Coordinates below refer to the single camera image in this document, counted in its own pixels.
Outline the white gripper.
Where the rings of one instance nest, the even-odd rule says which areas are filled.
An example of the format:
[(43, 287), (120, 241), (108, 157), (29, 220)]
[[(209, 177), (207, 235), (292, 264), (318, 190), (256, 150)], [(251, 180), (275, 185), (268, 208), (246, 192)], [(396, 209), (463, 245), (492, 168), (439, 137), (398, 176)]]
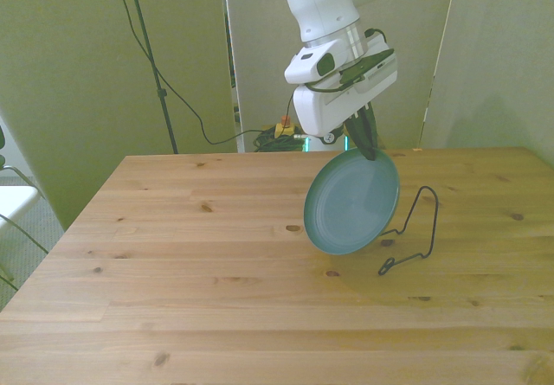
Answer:
[[(378, 133), (371, 101), (396, 78), (396, 54), (386, 49), (365, 56), (357, 64), (323, 80), (297, 87), (293, 104), (303, 131), (322, 137), (345, 121), (346, 130), (359, 151), (374, 161)], [(353, 115), (365, 105), (364, 114)]]

